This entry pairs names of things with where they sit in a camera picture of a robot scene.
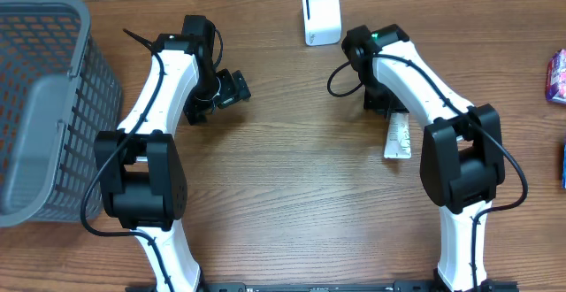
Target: wood surface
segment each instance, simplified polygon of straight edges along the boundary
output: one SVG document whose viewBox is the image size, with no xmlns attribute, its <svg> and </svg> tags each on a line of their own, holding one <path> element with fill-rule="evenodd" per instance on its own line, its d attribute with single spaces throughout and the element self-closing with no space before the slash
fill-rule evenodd
<svg viewBox="0 0 566 292">
<path fill-rule="evenodd" d="M 340 0 L 343 30 L 402 26 L 441 78 L 501 115 L 503 141 L 531 191 L 519 209 L 489 216 L 490 278 L 523 291 L 566 290 L 566 192 L 560 167 L 563 105 L 544 98 L 547 62 L 566 47 L 566 0 Z M 440 256 L 438 208 L 413 158 L 383 158 L 387 123 L 363 111 L 363 92 L 338 99 L 326 80 L 339 45 L 304 45 L 301 0 L 92 2 L 92 35 L 125 91 L 125 115 L 149 54 L 122 27 L 154 39 L 204 14 L 222 32 L 222 67 L 240 69 L 248 103 L 207 125 L 182 121 L 176 144 L 189 182 L 184 228 L 210 281 L 372 283 L 429 279 Z M 335 90 L 356 85 L 345 70 Z M 507 166 L 496 204 L 515 200 Z M 120 230 L 105 215 L 94 226 Z M 98 238 L 78 224 L 0 229 L 0 291 L 121 291 L 154 281 L 134 238 Z"/>
</svg>

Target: purple package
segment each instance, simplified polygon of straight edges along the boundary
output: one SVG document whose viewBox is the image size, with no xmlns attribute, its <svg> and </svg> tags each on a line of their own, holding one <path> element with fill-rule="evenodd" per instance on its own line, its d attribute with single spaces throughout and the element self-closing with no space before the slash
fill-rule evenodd
<svg viewBox="0 0 566 292">
<path fill-rule="evenodd" d="M 566 104 L 566 50 L 556 52 L 547 69 L 547 101 Z"/>
</svg>

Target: white paper tag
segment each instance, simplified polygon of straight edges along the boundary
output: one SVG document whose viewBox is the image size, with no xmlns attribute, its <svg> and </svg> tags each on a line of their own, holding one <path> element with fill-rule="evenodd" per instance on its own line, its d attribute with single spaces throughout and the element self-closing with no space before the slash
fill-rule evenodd
<svg viewBox="0 0 566 292">
<path fill-rule="evenodd" d="M 393 113 L 387 130 L 385 158 L 410 158 L 410 134 L 408 113 Z"/>
</svg>

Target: gray plastic crate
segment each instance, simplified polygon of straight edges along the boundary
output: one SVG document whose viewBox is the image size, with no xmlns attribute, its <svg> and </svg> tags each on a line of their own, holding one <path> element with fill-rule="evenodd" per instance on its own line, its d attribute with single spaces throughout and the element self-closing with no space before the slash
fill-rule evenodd
<svg viewBox="0 0 566 292">
<path fill-rule="evenodd" d="M 0 227 L 76 221 L 122 88 L 80 0 L 0 0 Z M 97 188 L 87 214 L 101 208 Z"/>
</svg>

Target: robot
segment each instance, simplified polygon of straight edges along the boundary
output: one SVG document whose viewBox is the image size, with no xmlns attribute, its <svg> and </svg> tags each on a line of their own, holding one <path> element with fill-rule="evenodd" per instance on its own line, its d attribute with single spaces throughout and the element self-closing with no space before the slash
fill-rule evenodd
<svg viewBox="0 0 566 292">
<path fill-rule="evenodd" d="M 415 45 L 396 25 L 373 33 L 366 26 L 348 31 L 342 43 L 348 62 L 333 73 L 328 89 L 335 96 L 345 96 L 333 93 L 330 84 L 339 70 L 352 65 L 361 82 L 357 88 L 365 86 L 365 109 L 386 117 L 408 111 L 423 128 L 421 180 L 427 195 L 439 206 L 442 232 L 434 280 L 256 287 L 205 282 L 180 220 L 187 203 L 187 181 L 173 137 L 181 113 L 191 125 L 202 123 L 207 110 L 251 97 L 240 72 L 216 72 L 218 65 L 211 59 L 215 30 L 205 17 L 186 16 L 180 35 L 160 35 L 155 42 L 136 38 L 153 55 L 149 78 L 118 130 L 96 137 L 104 209 L 130 232 L 103 233 L 93 229 L 86 218 L 82 218 L 83 225 L 102 236 L 135 235 L 157 278 L 156 286 L 126 291 L 518 291 L 516 282 L 489 280 L 483 264 L 486 213 L 497 211 L 489 209 L 496 187 L 505 179 L 505 154 L 498 149 L 502 148 L 499 115 L 490 105 L 474 107 L 458 96 L 419 57 Z M 459 151 L 461 140 L 473 141 L 473 145 Z M 124 165 L 134 162 L 147 162 L 149 171 L 128 172 Z"/>
</svg>

